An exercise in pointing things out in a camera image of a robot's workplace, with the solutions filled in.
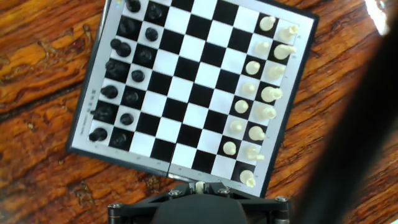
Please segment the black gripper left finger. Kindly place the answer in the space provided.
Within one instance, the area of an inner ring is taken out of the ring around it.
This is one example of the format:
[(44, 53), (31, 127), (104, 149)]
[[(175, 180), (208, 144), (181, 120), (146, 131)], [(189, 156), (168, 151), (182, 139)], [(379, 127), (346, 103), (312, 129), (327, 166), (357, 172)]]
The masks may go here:
[(151, 223), (157, 209), (169, 200), (195, 192), (195, 184), (178, 184), (168, 192), (147, 198), (135, 204), (116, 202), (108, 205), (108, 224)]

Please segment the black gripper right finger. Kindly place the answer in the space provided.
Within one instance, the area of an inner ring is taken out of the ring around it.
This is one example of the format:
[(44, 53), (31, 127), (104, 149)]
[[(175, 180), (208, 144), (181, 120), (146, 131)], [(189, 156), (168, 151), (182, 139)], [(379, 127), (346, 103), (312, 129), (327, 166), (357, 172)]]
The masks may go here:
[(259, 198), (240, 190), (226, 187), (221, 182), (205, 183), (204, 194), (226, 197), (242, 206), (246, 223), (290, 223), (291, 202), (285, 197)]

